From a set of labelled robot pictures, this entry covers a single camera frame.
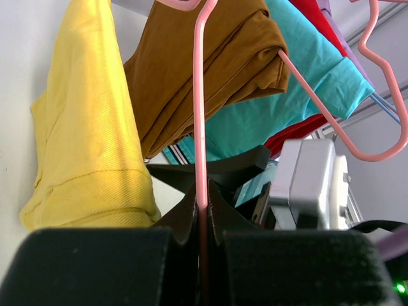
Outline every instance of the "fabric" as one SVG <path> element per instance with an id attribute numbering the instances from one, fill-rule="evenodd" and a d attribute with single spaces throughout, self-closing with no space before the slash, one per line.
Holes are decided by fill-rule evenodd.
<path id="1" fill-rule="evenodd" d="M 273 182 L 277 168 L 277 161 L 269 161 L 264 171 L 242 185 L 235 207 L 239 207 L 246 201 L 259 196 L 261 194 L 263 186 L 269 182 Z"/>
<path id="2" fill-rule="evenodd" d="M 185 12 L 155 2 L 124 65 L 143 157 L 193 131 L 193 34 L 203 4 Z M 277 52 L 288 50 L 263 0 L 219 1 L 204 35 L 206 119 L 224 105 L 286 90 L 289 70 Z"/>
<path id="3" fill-rule="evenodd" d="M 327 11 L 330 15 L 332 14 L 332 9 L 330 8 L 329 0 L 317 0 L 317 5 L 321 11 Z"/>
<path id="4" fill-rule="evenodd" d="M 334 33 L 336 34 L 337 38 L 340 40 L 340 43 L 343 47 L 343 49 L 346 51 L 346 54 L 348 58 L 356 65 L 357 69 L 360 71 L 360 73 L 365 77 L 365 79 L 371 84 L 371 86 L 374 86 L 373 83 L 371 82 L 370 78 L 367 75 L 367 72 L 365 72 L 363 66 L 360 64 L 360 62 L 357 60 L 357 57 L 354 55 L 353 51 L 351 50 L 349 44 L 346 42 L 346 39 L 344 38 L 343 34 L 340 32 L 340 29 L 337 27 L 337 24 L 334 22 L 332 19 L 332 16 L 327 12 L 323 12 L 324 17 L 326 20 L 329 22 L 331 28 L 333 29 Z"/>
<path id="5" fill-rule="evenodd" d="M 190 143 L 191 142 L 181 141 L 175 145 L 168 145 L 163 149 L 163 154 L 170 164 L 194 164 L 194 146 L 186 146 L 186 144 Z"/>
<path id="6" fill-rule="evenodd" d="M 327 0 L 290 1 L 343 56 L 347 56 L 344 46 L 333 31 L 331 24 L 323 15 L 324 12 L 321 12 L 321 10 L 330 11 L 330 4 Z M 276 156 L 281 152 L 285 140 L 305 138 L 326 123 L 326 118 L 321 114 L 311 116 L 269 137 L 265 142 L 265 146 L 271 150 L 271 157 Z"/>
<path id="7" fill-rule="evenodd" d="M 348 118 L 374 89 L 355 65 L 287 0 L 267 0 L 288 44 L 290 58 L 336 117 Z M 296 79 L 288 91 L 222 108 L 206 123 L 207 160 L 238 155 L 284 128 L 319 113 Z M 191 147 L 193 139 L 182 140 Z"/>
<path id="8" fill-rule="evenodd" d="M 31 107 L 38 174 L 29 230 L 150 226 L 160 218 L 119 54 L 110 0 L 72 0 L 47 90 Z"/>

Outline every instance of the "red shirt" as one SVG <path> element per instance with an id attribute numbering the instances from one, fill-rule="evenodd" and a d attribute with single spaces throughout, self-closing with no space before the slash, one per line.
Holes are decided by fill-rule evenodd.
<path id="1" fill-rule="evenodd" d="M 343 56 L 347 56 L 341 42 L 334 33 L 329 22 L 321 12 L 316 0 L 290 0 L 297 9 L 316 27 L 316 29 L 336 47 Z M 305 138 L 311 132 L 317 130 L 327 123 L 323 115 L 318 114 L 309 117 L 308 119 L 293 124 L 292 126 L 283 129 L 277 134 L 270 137 L 265 146 L 272 151 L 271 157 L 278 154 L 283 147 L 283 143 L 287 139 Z"/>

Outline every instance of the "teal shirt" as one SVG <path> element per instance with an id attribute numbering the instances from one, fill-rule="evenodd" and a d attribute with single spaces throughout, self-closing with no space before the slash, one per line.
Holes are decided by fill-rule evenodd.
<path id="1" fill-rule="evenodd" d="M 333 116 L 348 118 L 374 92 L 372 86 L 288 0 L 265 3 L 286 40 L 293 64 Z M 291 74 L 286 93 L 223 107 L 206 122 L 207 160 L 251 150 L 286 127 L 319 112 Z M 191 137 L 184 138 L 179 145 L 194 155 Z"/>

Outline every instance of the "pink hanger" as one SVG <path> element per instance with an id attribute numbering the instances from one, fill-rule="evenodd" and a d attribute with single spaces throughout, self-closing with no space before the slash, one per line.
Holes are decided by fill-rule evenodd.
<path id="1" fill-rule="evenodd" d="M 158 0 L 159 2 L 172 8 L 189 11 L 193 10 L 200 3 L 200 0 Z M 408 3 L 408 0 L 383 0 L 389 2 Z M 205 302 L 208 304 L 208 241 L 207 241 L 207 206 L 208 206 L 208 191 L 207 191 L 207 163 L 205 151 L 205 118 L 204 118 L 204 81 L 203 81 L 203 37 L 205 23 L 210 16 L 212 10 L 217 4 L 217 0 L 207 0 L 204 7 L 201 9 L 197 17 L 194 28 L 194 50 L 193 50 L 193 97 L 194 97 L 194 149 L 196 158 L 196 190 L 197 203 L 199 207 L 199 225 L 200 225 L 200 275 L 201 275 L 201 290 Z M 401 92 L 398 89 L 398 83 L 395 80 L 392 68 L 388 62 L 379 57 L 366 46 L 368 37 L 374 29 L 379 15 L 378 0 L 370 0 L 370 21 L 365 29 L 363 36 L 358 45 L 358 50 L 372 62 L 376 63 L 384 72 L 388 86 L 390 87 L 391 95 L 394 104 L 397 108 L 398 115 L 401 121 L 401 136 L 396 145 L 386 152 L 377 155 L 368 155 L 361 153 L 348 138 L 337 121 L 333 118 L 327 108 L 323 105 L 308 83 L 296 69 L 289 57 L 279 51 L 282 60 L 288 65 L 290 71 L 295 78 L 300 82 L 302 87 L 310 95 L 313 102 L 319 108 L 326 120 L 333 126 L 336 133 L 345 143 L 350 152 L 357 158 L 364 161 L 383 161 L 395 154 L 399 153 L 408 142 L 408 113 L 402 99 Z"/>
<path id="2" fill-rule="evenodd" d="M 158 0 L 172 8 L 191 11 L 201 0 Z M 194 99 L 194 151 L 196 159 L 196 192 L 198 225 L 200 229 L 200 286 L 204 302 L 208 305 L 208 237 L 207 237 L 207 159 L 205 151 L 203 38 L 204 27 L 217 0 L 207 0 L 201 9 L 194 28 L 193 99 Z"/>

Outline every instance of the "led light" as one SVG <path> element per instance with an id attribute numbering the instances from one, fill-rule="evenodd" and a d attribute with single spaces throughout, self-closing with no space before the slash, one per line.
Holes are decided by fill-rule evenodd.
<path id="1" fill-rule="evenodd" d="M 399 293 L 406 293 L 407 289 L 403 284 L 397 284 L 396 289 Z"/>

